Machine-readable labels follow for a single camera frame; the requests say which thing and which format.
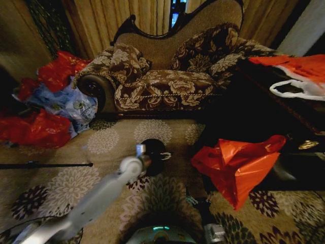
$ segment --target sofa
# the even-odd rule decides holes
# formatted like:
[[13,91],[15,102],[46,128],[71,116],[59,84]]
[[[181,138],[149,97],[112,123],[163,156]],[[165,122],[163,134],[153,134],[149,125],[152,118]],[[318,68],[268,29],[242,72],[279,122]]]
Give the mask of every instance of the sofa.
[[97,115],[183,116],[221,101],[236,63],[275,50],[238,37],[241,0],[208,0],[190,14],[180,13],[162,36],[148,35],[130,16],[111,46],[75,77],[88,96],[97,97]]

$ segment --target floral rug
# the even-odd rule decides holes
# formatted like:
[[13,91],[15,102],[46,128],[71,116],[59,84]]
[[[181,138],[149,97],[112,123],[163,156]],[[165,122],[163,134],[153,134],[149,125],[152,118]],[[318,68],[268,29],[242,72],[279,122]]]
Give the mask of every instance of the floral rug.
[[[194,120],[97,120],[59,149],[30,146],[0,148],[0,163],[37,160],[41,164],[93,162],[93,167],[0,170],[0,243],[11,243],[31,221],[68,213],[102,177],[135,155],[145,139],[161,140],[172,158],[155,177],[141,177],[97,220],[64,243],[123,243],[141,227],[169,223],[202,243],[199,212],[185,199],[206,197],[200,174],[190,164],[191,146],[204,125]],[[210,210],[226,230],[228,243],[325,243],[324,192],[251,192],[234,211],[217,192]]]

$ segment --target floral upholstery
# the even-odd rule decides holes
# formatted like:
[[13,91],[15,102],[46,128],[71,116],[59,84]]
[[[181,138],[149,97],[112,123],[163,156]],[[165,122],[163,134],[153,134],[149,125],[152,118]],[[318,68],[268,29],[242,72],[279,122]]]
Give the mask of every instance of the floral upholstery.
[[185,41],[171,62],[172,70],[205,72],[220,58],[229,54],[238,38],[238,27],[224,23],[209,28]]
[[[173,62],[177,65],[173,68],[187,71],[150,70],[151,62],[142,57],[141,52],[131,46],[118,44],[96,57],[77,74],[75,82],[86,75],[106,78],[114,88],[112,95],[106,96],[106,103],[115,103],[117,111],[198,110],[224,93],[233,79],[238,60],[280,54],[254,41],[237,38],[236,28],[229,25],[223,25],[220,30],[209,29],[207,33],[209,38],[202,39],[204,33],[197,35],[187,41],[190,48],[183,49],[182,46],[175,54]],[[223,42],[213,40],[214,35],[220,35],[218,38],[222,38]],[[213,55],[209,53],[211,50],[215,50]],[[195,63],[194,60],[203,55],[208,62],[198,59]]]
[[115,92],[119,110],[194,110],[222,90],[206,73],[175,70],[151,70],[137,86],[120,85]]
[[110,71],[124,86],[137,84],[137,79],[150,69],[150,64],[135,47],[123,43],[116,44],[111,58]]
[[281,55],[281,53],[253,40],[238,38],[230,54],[215,62],[207,73],[216,80],[219,87],[226,89],[234,75],[238,60],[254,56],[276,55]]

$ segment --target black furniture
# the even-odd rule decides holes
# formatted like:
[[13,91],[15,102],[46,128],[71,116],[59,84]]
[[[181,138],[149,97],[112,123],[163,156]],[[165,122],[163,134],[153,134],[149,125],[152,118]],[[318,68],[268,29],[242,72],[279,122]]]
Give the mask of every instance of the black furniture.
[[[280,98],[269,92],[273,83],[289,79],[275,68],[239,61],[236,79],[222,103],[210,108],[194,152],[203,145],[214,146],[219,138],[261,142],[284,135],[287,143],[277,163],[255,189],[325,190],[325,161],[313,154],[325,151],[325,102]],[[204,181],[207,191],[215,189],[208,177]]]

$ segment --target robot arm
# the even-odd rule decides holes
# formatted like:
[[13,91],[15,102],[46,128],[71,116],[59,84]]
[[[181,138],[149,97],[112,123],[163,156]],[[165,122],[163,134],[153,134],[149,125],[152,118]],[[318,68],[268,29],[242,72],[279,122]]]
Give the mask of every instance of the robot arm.
[[49,239],[65,240],[74,237],[79,230],[97,219],[107,207],[121,194],[125,184],[145,170],[140,157],[127,157],[122,160],[120,169],[105,176],[92,188],[67,215],[50,220],[27,237],[21,235],[16,243],[44,244]]

